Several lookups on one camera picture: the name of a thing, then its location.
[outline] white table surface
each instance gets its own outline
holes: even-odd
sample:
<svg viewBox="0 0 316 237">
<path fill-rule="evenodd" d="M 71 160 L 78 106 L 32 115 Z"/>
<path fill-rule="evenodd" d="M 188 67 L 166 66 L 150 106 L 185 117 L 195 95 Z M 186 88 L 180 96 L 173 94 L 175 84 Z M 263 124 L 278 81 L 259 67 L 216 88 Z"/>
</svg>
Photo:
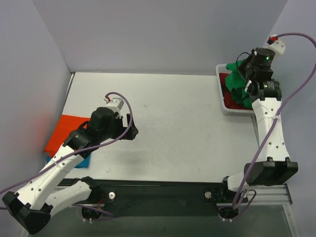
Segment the white table surface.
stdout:
<svg viewBox="0 0 316 237">
<path fill-rule="evenodd" d="M 258 149 L 250 117 L 221 113 L 215 76 L 76 73 L 63 114 L 90 117 L 110 91 L 129 100 L 139 134 L 94 151 L 89 168 L 66 178 L 221 182 Z"/>
</svg>

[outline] gray wall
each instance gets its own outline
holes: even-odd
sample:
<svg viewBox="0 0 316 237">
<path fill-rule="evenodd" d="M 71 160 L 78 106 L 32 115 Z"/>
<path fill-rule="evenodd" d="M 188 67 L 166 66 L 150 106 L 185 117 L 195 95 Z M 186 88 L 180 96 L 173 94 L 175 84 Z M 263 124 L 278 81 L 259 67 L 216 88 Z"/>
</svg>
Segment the gray wall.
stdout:
<svg viewBox="0 0 316 237">
<path fill-rule="evenodd" d="M 316 1 L 289 0 L 271 33 L 302 32 L 316 39 Z M 282 85 L 285 98 L 311 72 L 316 50 L 304 38 L 287 36 L 285 54 L 273 65 L 275 79 Z M 288 185 L 293 211 L 303 237 L 316 234 L 316 76 L 282 112 L 286 146 L 299 163 L 298 173 Z"/>
<path fill-rule="evenodd" d="M 32 1 L 1 0 L 0 189 L 43 166 L 41 152 L 59 116 L 69 78 Z M 7 211 L 0 211 L 0 236 L 15 237 L 19 228 Z"/>
<path fill-rule="evenodd" d="M 287 0 L 34 0 L 71 71 L 215 74 Z"/>
</svg>

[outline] plastic bin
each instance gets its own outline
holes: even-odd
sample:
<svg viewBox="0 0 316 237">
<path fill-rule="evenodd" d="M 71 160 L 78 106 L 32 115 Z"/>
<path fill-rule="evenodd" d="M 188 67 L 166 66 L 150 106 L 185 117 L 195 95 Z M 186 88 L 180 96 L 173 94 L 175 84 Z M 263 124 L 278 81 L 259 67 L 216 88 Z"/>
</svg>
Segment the plastic bin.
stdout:
<svg viewBox="0 0 316 237">
<path fill-rule="evenodd" d="M 219 88 L 219 94 L 221 97 L 221 104 L 222 104 L 222 113 L 223 115 L 227 116 L 254 116 L 255 112 L 253 110 L 236 110 L 236 109 L 229 109 L 224 104 L 224 96 L 222 92 L 222 86 L 219 74 L 220 73 L 228 73 L 230 74 L 232 71 L 226 69 L 226 64 L 219 64 L 216 66 L 216 76 L 217 76 L 217 83 Z"/>
</svg>

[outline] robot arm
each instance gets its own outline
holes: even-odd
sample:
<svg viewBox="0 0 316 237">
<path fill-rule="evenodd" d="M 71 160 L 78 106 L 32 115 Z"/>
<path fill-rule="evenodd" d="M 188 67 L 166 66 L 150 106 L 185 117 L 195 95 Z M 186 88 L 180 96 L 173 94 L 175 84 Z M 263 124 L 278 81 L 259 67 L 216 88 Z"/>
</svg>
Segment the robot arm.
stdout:
<svg viewBox="0 0 316 237">
<path fill-rule="evenodd" d="M 102 195 L 100 185 L 90 177 L 79 180 L 74 185 L 57 191 L 54 189 L 65 176 L 79 163 L 86 159 L 92 151 L 83 150 L 78 155 L 72 155 L 66 159 L 64 156 L 76 150 L 100 145 L 107 139 L 118 138 L 127 128 L 123 127 L 120 110 L 124 102 L 120 98 L 114 98 L 104 107 L 95 110 L 90 121 L 84 122 L 78 129 L 72 131 L 64 144 L 60 146 L 56 155 L 42 169 L 46 170 L 42 175 L 30 181 L 17 192 L 6 193 L 2 200 L 9 213 L 30 233 L 35 234 L 43 229 L 51 216 L 72 204 L 86 200 L 99 194 Z M 138 130 L 132 122 L 131 128 L 122 139 L 133 140 Z"/>
<path fill-rule="evenodd" d="M 247 186 L 283 184 L 298 170 L 297 163 L 291 162 L 285 146 L 281 117 L 276 116 L 281 106 L 280 84 L 271 78 L 272 60 L 275 56 L 284 53 L 285 46 L 279 39 L 271 40 L 271 38 L 266 48 L 252 50 L 250 56 L 239 67 L 239 72 L 247 81 L 245 90 L 249 94 L 257 119 L 260 144 L 274 119 L 277 119 L 276 126 L 259 154 L 243 189 L 247 189 Z M 227 178 L 229 190 L 237 191 L 249 165 L 249 163 L 245 165 L 243 172 Z"/>
</svg>

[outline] red fabric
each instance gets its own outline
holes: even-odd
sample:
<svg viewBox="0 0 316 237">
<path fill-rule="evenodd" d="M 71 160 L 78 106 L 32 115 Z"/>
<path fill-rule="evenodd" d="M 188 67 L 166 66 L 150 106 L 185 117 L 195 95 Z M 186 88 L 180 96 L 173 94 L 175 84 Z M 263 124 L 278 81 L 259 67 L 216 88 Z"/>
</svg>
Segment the red fabric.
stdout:
<svg viewBox="0 0 316 237">
<path fill-rule="evenodd" d="M 65 139 L 69 136 L 70 132 L 77 129 L 83 122 L 89 120 L 90 118 L 62 115 L 44 151 L 48 152 L 52 158 L 57 153 L 61 144 L 63 144 Z"/>
<path fill-rule="evenodd" d="M 224 97 L 224 104 L 226 108 L 233 109 L 233 110 L 251 110 L 244 108 L 242 105 L 235 103 L 232 99 L 230 91 L 227 89 L 225 85 L 225 78 L 228 76 L 228 73 L 220 73 L 219 74 L 219 80 L 221 82 L 223 97 Z"/>
</svg>

